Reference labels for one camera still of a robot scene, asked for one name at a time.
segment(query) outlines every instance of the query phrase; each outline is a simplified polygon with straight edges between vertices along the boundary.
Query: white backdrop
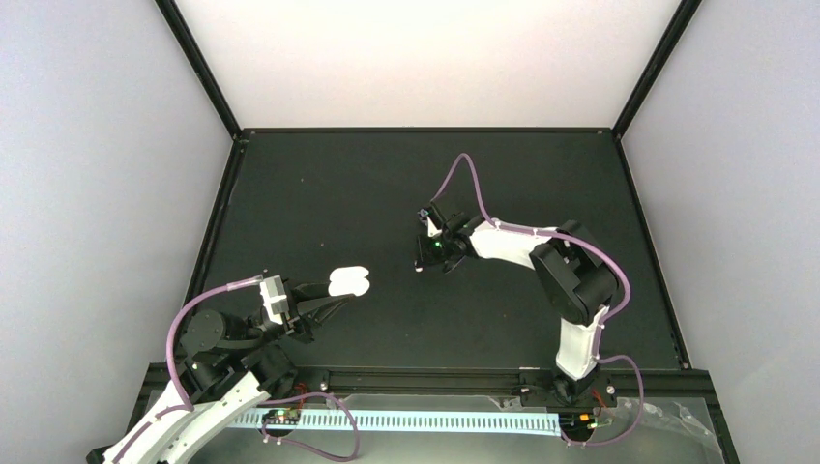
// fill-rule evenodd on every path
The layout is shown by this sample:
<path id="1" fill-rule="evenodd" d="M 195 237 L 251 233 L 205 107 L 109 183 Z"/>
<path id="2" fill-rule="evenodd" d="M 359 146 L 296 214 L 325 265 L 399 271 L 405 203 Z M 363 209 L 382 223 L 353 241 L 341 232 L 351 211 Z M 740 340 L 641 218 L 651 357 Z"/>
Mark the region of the white backdrop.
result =
<path id="1" fill-rule="evenodd" d="M 816 464 L 820 3 L 740 3 L 703 2 L 624 146 L 740 462 Z"/>
<path id="2" fill-rule="evenodd" d="M 154 2 L 0 1 L 0 63 L 0 462 L 85 462 L 164 359 L 231 139 Z"/>
<path id="3" fill-rule="evenodd" d="M 242 127 L 611 127 L 678 0 L 178 0 Z"/>

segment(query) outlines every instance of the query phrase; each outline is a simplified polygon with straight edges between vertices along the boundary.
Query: white object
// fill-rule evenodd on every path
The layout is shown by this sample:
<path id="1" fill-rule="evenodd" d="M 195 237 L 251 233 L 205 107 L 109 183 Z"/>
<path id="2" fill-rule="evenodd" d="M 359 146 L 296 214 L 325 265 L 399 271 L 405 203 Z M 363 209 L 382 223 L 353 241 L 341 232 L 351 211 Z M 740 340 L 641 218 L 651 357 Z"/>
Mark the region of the white object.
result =
<path id="1" fill-rule="evenodd" d="M 436 235 L 441 233 L 441 230 L 438 229 L 435 226 L 435 224 L 433 224 L 433 221 L 430 220 L 429 217 L 426 219 L 426 222 L 427 222 L 427 236 L 428 237 L 435 237 Z"/>
<path id="2" fill-rule="evenodd" d="M 182 404 L 182 398 L 177 393 L 174 385 L 168 382 L 160 399 L 154 404 L 145 416 L 136 423 L 131 431 L 118 443 L 107 449 L 103 454 L 104 462 L 118 462 L 118 464 L 156 464 L 160 461 L 161 454 L 165 451 L 172 437 L 176 436 L 180 430 L 185 428 L 191 421 L 204 411 L 213 407 L 213 403 L 194 406 L 192 412 L 179 410 L 168 413 L 157 420 L 156 416 L 161 411 Z M 148 428 L 133 442 L 128 448 L 123 458 L 114 461 L 114 457 L 120 452 L 129 439 L 148 423 Z"/>
<path id="3" fill-rule="evenodd" d="M 274 275 L 259 282 L 259 294 L 262 295 L 262 307 L 268 314 L 268 319 L 282 325 L 281 314 L 274 312 L 274 305 L 287 300 L 287 295 L 280 294 L 277 287 L 281 287 L 281 277 Z"/>
<path id="4" fill-rule="evenodd" d="M 177 0 L 240 127 L 600 127 L 680 0 Z"/>
<path id="5" fill-rule="evenodd" d="M 259 391 L 259 382 L 248 372 L 220 401 L 209 403 L 211 407 L 189 422 L 177 436 L 166 444 L 160 462 L 184 464 L 199 449 L 217 436 L 226 426 L 260 402 L 268 399 L 266 391 Z"/>
<path id="6" fill-rule="evenodd" d="M 370 271 L 363 266 L 334 269 L 331 272 L 331 284 L 328 287 L 328 293 L 332 297 L 350 294 L 361 297 L 370 288 L 370 281 L 367 280 L 368 274 L 370 274 Z"/>
<path id="7" fill-rule="evenodd" d="M 269 408 L 242 414 L 229 428 L 262 428 Z M 549 413 L 472 413 L 451 411 L 350 411 L 356 426 L 364 432 L 460 432 L 517 433 L 560 436 L 558 415 Z M 269 430 L 343 430 L 352 429 L 340 410 L 305 409 L 296 424 L 268 424 Z"/>
<path id="8" fill-rule="evenodd" d="M 555 230 L 555 227 L 545 227 L 545 229 Z M 473 244 L 473 249 L 481 258 L 509 261 L 530 269 L 535 269 L 530 259 L 530 251 L 548 241 L 549 237 L 497 229 L 486 221 L 476 227 L 473 235 L 470 236 L 470 243 Z"/>
<path id="9" fill-rule="evenodd" d="M 570 324 L 566 319 L 561 319 L 561 344 L 555 363 L 572 379 L 583 379 L 598 364 L 598 353 L 593 352 L 593 343 L 600 319 L 607 312 L 609 306 L 598 311 L 589 326 Z"/>
<path id="10" fill-rule="evenodd" d="M 470 236 L 473 249 L 481 258 L 501 259 L 514 264 L 535 269 L 530 252 L 540 244 L 551 240 L 549 237 L 501 230 L 486 221 L 479 224 Z M 576 325 L 561 319 L 561 344 L 555 358 L 558 368 L 574 380 L 586 377 L 596 366 L 598 353 L 593 353 L 595 332 L 599 320 L 609 307 L 595 315 L 589 326 Z"/>

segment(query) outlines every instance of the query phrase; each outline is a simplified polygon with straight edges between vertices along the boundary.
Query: gray wall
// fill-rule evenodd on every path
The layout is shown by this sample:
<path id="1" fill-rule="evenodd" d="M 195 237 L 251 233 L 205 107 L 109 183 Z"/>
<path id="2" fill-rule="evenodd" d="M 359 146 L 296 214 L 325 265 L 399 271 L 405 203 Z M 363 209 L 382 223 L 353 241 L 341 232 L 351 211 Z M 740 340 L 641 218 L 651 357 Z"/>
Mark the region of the gray wall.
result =
<path id="1" fill-rule="evenodd" d="M 625 139 L 743 462 L 817 462 L 820 4 L 703 2 Z"/>
<path id="2" fill-rule="evenodd" d="M 0 461 L 122 438 L 230 140 L 154 2 L 0 7 Z"/>

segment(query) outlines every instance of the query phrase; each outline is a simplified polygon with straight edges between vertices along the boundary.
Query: wire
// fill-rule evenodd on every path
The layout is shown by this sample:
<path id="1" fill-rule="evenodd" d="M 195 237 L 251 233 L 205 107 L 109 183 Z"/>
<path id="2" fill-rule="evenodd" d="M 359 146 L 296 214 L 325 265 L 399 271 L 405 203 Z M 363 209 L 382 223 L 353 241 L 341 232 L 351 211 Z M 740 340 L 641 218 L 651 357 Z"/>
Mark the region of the wire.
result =
<path id="1" fill-rule="evenodd" d="M 299 394 L 305 394 L 305 393 L 308 392 L 308 386 L 305 385 L 302 382 L 296 384 L 296 387 L 294 387 L 294 388 L 299 391 Z M 304 398 L 302 398 L 299 401 L 299 406 L 296 407 L 296 410 L 301 411 L 303 406 L 305 406 L 305 399 Z"/>
<path id="2" fill-rule="evenodd" d="M 304 400 L 304 399 L 315 398 L 315 397 L 322 397 L 322 398 L 325 398 L 325 399 L 330 399 L 331 401 L 333 401 L 336 404 L 336 406 L 338 406 L 338 409 L 340 409 L 344 413 L 344 415 L 347 416 L 347 418 L 350 420 L 350 425 L 353 426 L 354 445 L 353 445 L 353 452 L 351 452 L 349 456 L 337 456 L 335 454 L 330 454 L 330 453 L 325 452 L 325 451 L 323 451 L 319 448 L 312 447 L 311 445 L 308 445 L 307 443 L 297 442 L 296 440 L 291 440 L 289 438 L 272 437 L 271 435 L 268 434 L 268 430 L 267 430 L 268 422 L 267 421 L 265 421 L 265 423 L 262 424 L 262 430 L 261 430 L 262 436 L 265 437 L 265 441 L 267 442 L 268 440 L 270 440 L 272 438 L 275 438 L 276 441 L 277 441 L 277 444 L 285 443 L 287 445 L 294 445 L 294 446 L 299 447 L 303 450 L 308 450 L 310 452 L 318 454 L 319 456 L 322 456 L 325 459 L 329 459 L 329 460 L 334 461 L 334 462 L 350 462 L 353 459 L 356 459 L 356 457 L 359 456 L 359 445 L 361 444 L 361 441 L 362 441 L 361 433 L 359 432 L 359 426 L 356 424 L 356 418 L 353 417 L 353 414 L 350 412 L 349 409 L 347 409 L 347 406 L 345 406 L 344 403 L 342 403 L 335 396 L 333 396 L 331 394 L 324 393 L 322 391 L 315 391 L 315 392 L 312 392 L 312 393 L 299 394 L 297 396 L 292 396 L 290 398 L 263 401 L 263 402 L 259 403 L 259 406 L 279 406 L 280 404 L 287 404 L 287 403 L 292 403 L 294 401 L 301 401 L 301 400 Z"/>
<path id="3" fill-rule="evenodd" d="M 621 440 L 627 438 L 627 436 L 629 436 L 635 430 L 635 428 L 638 426 L 638 424 L 640 423 L 640 418 L 643 415 L 643 402 L 644 402 L 644 398 L 643 398 L 643 377 L 641 376 L 640 369 L 638 368 L 638 364 L 636 364 L 635 361 L 627 355 L 616 355 L 616 356 L 613 356 L 613 357 L 610 357 L 610 358 L 604 358 L 602 360 L 599 360 L 598 363 L 609 364 L 609 363 L 615 363 L 616 361 L 626 361 L 627 363 L 629 363 L 632 366 L 632 369 L 635 371 L 635 378 L 638 381 L 638 397 L 639 397 L 638 413 L 635 416 L 635 420 L 630 425 L 630 428 L 625 430 L 624 433 L 618 435 L 615 438 L 610 438 L 609 440 L 604 440 L 602 442 L 593 442 L 593 443 L 576 442 L 575 440 L 571 440 L 570 437 L 568 437 L 567 434 L 562 431 L 561 432 L 561 438 L 563 438 L 564 441 L 567 442 L 567 445 L 577 445 L 577 446 L 581 446 L 581 447 L 603 447 L 603 446 L 606 446 L 606 445 L 612 445 L 613 443 L 620 442 Z"/>
<path id="4" fill-rule="evenodd" d="M 593 356 L 598 358 L 599 357 L 599 347 L 600 347 L 600 333 L 601 333 L 601 330 L 603 329 L 603 323 L 605 321 L 611 319 L 612 317 L 614 317 L 619 312 L 621 312 L 624 309 L 624 307 L 626 307 L 627 304 L 630 302 L 630 299 L 632 297 L 632 287 L 630 285 L 630 280 L 627 278 L 627 274 L 624 273 L 624 271 L 621 269 L 620 266 L 618 266 L 618 263 L 616 263 L 615 260 L 613 260 L 606 253 L 604 253 L 603 251 L 598 249 L 597 246 L 594 246 L 594 245 L 592 245 L 590 243 L 587 243 L 587 242 L 585 242 L 581 239 L 573 237 L 572 235 L 562 234 L 560 232 L 555 232 L 555 231 L 550 230 L 550 229 L 544 229 L 544 228 L 538 228 L 538 227 L 535 227 L 535 228 L 534 227 L 527 227 L 527 226 L 524 226 L 524 225 L 517 225 L 517 224 L 508 224 L 508 223 L 502 222 L 501 220 L 493 219 L 492 217 L 490 217 L 489 213 L 486 210 L 486 207 L 484 206 L 484 201 L 483 201 L 483 198 L 482 198 L 482 188 L 481 188 L 481 185 L 479 183 L 479 174 L 476 172 L 476 165 L 473 164 L 473 159 L 470 158 L 470 155 L 468 155 L 466 153 L 462 153 L 462 154 L 458 155 L 458 157 L 455 158 L 455 161 L 453 161 L 453 165 L 450 167 L 450 172 L 447 173 L 447 177 L 444 178 L 444 182 L 442 182 L 441 187 L 439 187 L 438 191 L 436 191 L 436 194 L 432 198 L 433 200 L 435 200 L 436 198 L 441 196 L 441 194 L 444 192 L 444 189 L 447 188 L 447 184 L 450 183 L 450 179 L 453 177 L 453 174 L 455 173 L 455 169 L 458 167 L 458 165 L 463 160 L 467 162 L 467 165 L 470 168 L 470 173 L 473 176 L 473 187 L 476 190 L 476 200 L 479 203 L 479 210 L 482 212 L 482 217 L 484 218 L 484 220 L 487 221 L 488 224 L 493 224 L 497 228 L 499 228 L 501 230 L 507 230 L 509 232 L 516 232 L 516 233 L 526 234 L 526 235 L 535 234 L 535 235 L 538 235 L 538 236 L 541 236 L 541 237 L 549 237 L 549 238 L 563 240 L 563 241 L 569 242 L 571 244 L 577 245 L 579 247 L 582 247 L 582 248 L 586 249 L 587 251 L 591 252 L 592 254 L 596 255 L 601 261 L 603 261 L 604 264 L 606 264 L 606 266 L 609 268 L 609 270 L 612 271 L 612 274 L 614 274 L 615 277 L 621 282 L 621 285 L 624 287 L 624 298 L 622 298 L 621 301 L 618 302 L 618 304 L 614 308 L 612 308 L 607 314 L 605 314 L 604 316 L 601 317 L 599 325 L 596 328 L 595 338 L 593 339 L 593 350 L 592 350 L 592 352 L 594 353 Z M 567 435 L 565 435 L 562 432 L 562 437 L 564 438 L 565 441 L 567 441 L 568 444 L 570 444 L 570 445 L 595 446 L 595 447 L 602 446 L 602 445 L 609 445 L 611 443 L 615 443 L 615 442 L 621 441 L 622 439 L 626 438 L 635 429 L 635 427 L 640 422 L 641 415 L 643 414 L 643 403 L 644 403 L 644 400 L 643 400 L 643 393 L 644 393 L 643 392 L 643 377 L 641 377 L 640 369 L 638 369 L 638 366 L 635 363 L 635 361 L 627 355 L 617 355 L 617 356 L 613 356 L 613 357 L 610 357 L 610 358 L 605 358 L 603 360 L 598 359 L 598 363 L 600 363 L 600 364 L 614 363 L 616 361 L 626 361 L 627 363 L 629 363 L 632 366 L 632 368 L 634 369 L 635 376 L 637 377 L 637 380 L 638 380 L 638 396 L 640 397 L 640 405 L 639 405 L 637 417 L 635 418 L 635 422 L 633 422 L 632 425 L 630 426 L 630 428 L 628 428 L 624 433 L 622 433 L 621 435 L 618 435 L 617 437 L 615 437 L 613 439 L 606 440 L 606 441 L 603 441 L 603 442 L 590 443 L 590 444 L 586 444 L 585 442 L 576 442 L 576 441 L 570 440 L 570 438 L 567 437 Z"/>
<path id="5" fill-rule="evenodd" d="M 174 362 L 174 339 L 176 338 L 177 331 L 179 331 L 180 324 L 182 324 L 182 320 L 195 306 L 213 297 L 214 295 L 218 295 L 220 293 L 225 292 L 231 292 L 233 290 L 239 290 L 240 288 L 250 287 L 252 285 L 256 285 L 261 281 L 262 275 L 257 275 L 251 278 L 246 278 L 244 280 L 226 283 L 221 287 L 212 288 L 211 290 L 208 290 L 207 292 L 194 297 L 184 306 L 182 306 L 180 312 L 177 313 L 177 316 L 174 317 L 173 322 L 171 322 L 171 327 L 170 329 L 168 329 L 168 338 L 165 340 L 165 362 L 168 365 L 168 374 L 170 374 L 171 376 L 171 382 L 173 382 L 174 388 L 176 389 L 180 398 L 182 398 L 183 406 L 185 406 L 188 411 L 193 411 L 193 404 L 191 404 L 190 397 L 188 396 L 188 393 L 185 391 L 185 388 L 182 386 L 182 381 L 180 381 L 179 374 L 177 373 L 177 364 L 176 362 Z"/>
<path id="6" fill-rule="evenodd" d="M 606 406 L 606 403 L 603 402 L 603 398 L 600 397 L 600 393 L 598 393 L 597 390 L 595 390 L 595 389 L 592 390 L 592 396 L 598 401 L 598 404 L 600 405 L 600 408 L 599 408 L 600 410 L 598 411 L 596 416 L 599 416 L 600 412 L 603 411 L 604 409 L 609 409 L 608 406 Z"/>
<path id="7" fill-rule="evenodd" d="M 186 411 L 191 412 L 193 411 L 193 404 L 190 402 L 190 397 L 188 393 L 185 391 L 185 388 L 182 386 L 182 382 L 180 381 L 179 374 L 177 373 L 177 365 L 174 362 L 174 339 L 176 338 L 176 333 L 179 330 L 180 324 L 182 324 L 183 318 L 185 318 L 186 314 L 188 314 L 196 305 L 199 305 L 203 301 L 213 297 L 214 295 L 218 295 L 224 292 L 231 292 L 233 290 L 239 290 L 240 288 L 250 287 L 262 281 L 262 275 L 257 275 L 251 278 L 246 278 L 244 280 L 237 280 L 236 282 L 226 283 L 221 287 L 212 288 L 207 292 L 198 295 L 191 299 L 187 304 L 182 306 L 179 313 L 177 313 L 176 317 L 174 317 L 173 322 L 171 322 L 171 327 L 168 330 L 168 338 L 165 341 L 165 362 L 168 366 L 168 374 L 171 377 L 171 382 L 174 384 L 174 389 L 179 394 L 180 399 L 182 399 L 182 404 L 178 404 L 176 406 L 170 406 L 162 411 L 159 411 L 155 415 L 155 419 L 159 420 L 163 416 L 169 413 L 173 413 L 174 411 Z M 136 442 L 136 440 L 145 433 L 146 430 L 151 426 L 152 422 L 145 422 L 139 427 L 136 432 L 129 438 L 129 440 L 120 448 L 120 451 L 117 452 L 117 455 L 114 456 L 113 463 L 117 464 L 125 457 L 126 452 L 131 449 L 131 446 Z"/>
<path id="8" fill-rule="evenodd" d="M 476 165 L 473 164 L 473 159 L 470 158 L 470 155 L 468 155 L 466 153 L 462 153 L 462 154 L 458 155 L 458 157 L 455 158 L 455 161 L 453 161 L 453 165 L 450 167 L 450 172 L 447 173 L 447 177 L 444 178 L 444 182 L 441 184 L 441 187 L 439 187 L 438 191 L 436 191 L 436 194 L 433 196 L 432 200 L 435 200 L 436 198 L 441 196 L 442 192 L 444 192 L 444 189 L 447 187 L 447 184 L 450 183 L 450 179 L 453 177 L 453 174 L 455 173 L 455 169 L 458 167 L 458 165 L 463 160 L 467 161 L 467 165 L 470 168 L 470 173 L 473 176 L 473 187 L 476 190 L 476 200 L 479 203 L 479 210 L 482 213 L 482 217 L 484 218 L 484 220 L 487 221 L 488 224 L 493 224 L 498 229 L 506 230 L 508 232 L 514 232 L 514 233 L 519 233 L 519 234 L 524 234 L 524 235 L 533 235 L 533 234 L 535 234 L 535 235 L 540 236 L 540 237 L 549 237 L 549 238 L 553 238 L 553 239 L 563 240 L 565 242 L 569 242 L 571 244 L 582 247 L 582 248 L 586 249 L 587 251 L 591 252 L 592 254 L 596 255 L 601 261 L 603 261 L 603 263 L 606 264 L 606 267 L 608 267 L 609 270 L 612 271 L 612 274 L 614 274 L 615 277 L 620 281 L 621 286 L 624 287 L 624 298 L 622 298 L 621 301 L 617 305 L 615 305 L 615 307 L 613 307 L 611 310 L 609 310 L 608 313 L 606 313 L 605 315 L 603 315 L 600 318 L 599 324 L 598 324 L 598 326 L 596 327 L 596 330 L 595 330 L 595 335 L 593 337 L 592 352 L 595 353 L 595 356 L 597 356 L 598 351 L 599 351 L 599 347 L 600 347 L 600 333 L 601 333 L 601 330 L 603 329 L 603 323 L 606 322 L 607 320 L 611 319 L 612 317 L 614 317 L 619 312 L 621 312 L 621 310 L 623 310 L 624 307 L 626 307 L 626 305 L 630 302 L 630 299 L 632 297 L 632 287 L 630 285 L 630 280 L 627 278 L 627 274 L 624 273 L 624 271 L 621 269 L 620 266 L 618 266 L 618 263 L 616 263 L 615 260 L 613 260 L 612 258 L 609 257 L 609 255 L 607 255 L 606 253 L 601 251 L 597 246 L 594 246 L 594 245 L 592 245 L 592 244 L 590 244 L 586 241 L 583 241 L 583 240 L 581 240 L 577 237 L 573 237 L 572 235 L 562 234 L 560 232 L 555 232 L 554 230 L 550 230 L 550 229 L 544 229 L 544 228 L 539 228 L 539 227 L 528 227 L 528 226 L 525 226 L 525 225 L 517 225 L 517 224 L 509 224 L 509 223 L 502 222 L 499 219 L 493 219 L 492 217 L 490 217 L 489 213 L 486 210 L 486 207 L 484 206 L 484 201 L 483 201 L 483 197 L 482 197 L 482 188 L 481 188 L 481 184 L 479 182 L 479 174 L 476 172 Z"/>

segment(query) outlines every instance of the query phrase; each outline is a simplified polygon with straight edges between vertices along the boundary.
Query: black table surface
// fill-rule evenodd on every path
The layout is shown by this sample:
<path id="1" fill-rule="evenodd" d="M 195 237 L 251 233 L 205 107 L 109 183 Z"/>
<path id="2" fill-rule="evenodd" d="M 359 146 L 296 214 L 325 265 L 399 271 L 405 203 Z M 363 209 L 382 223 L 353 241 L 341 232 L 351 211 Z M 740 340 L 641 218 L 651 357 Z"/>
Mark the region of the black table surface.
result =
<path id="1" fill-rule="evenodd" d="M 659 276 L 611 134 L 597 131 L 257 131 L 231 193 L 206 288 L 263 269 L 322 281 L 334 268 L 370 270 L 370 290 L 303 345 L 296 365 L 425 368 L 551 367 L 560 319 L 535 273 L 467 260 L 443 275 L 416 273 L 417 212 L 455 157 L 469 153 L 489 213 L 534 226 L 576 219 L 630 277 L 630 305 L 607 323 L 601 355 L 677 369 Z M 469 171 L 448 189 L 477 213 Z M 246 315 L 252 290 L 206 304 Z"/>

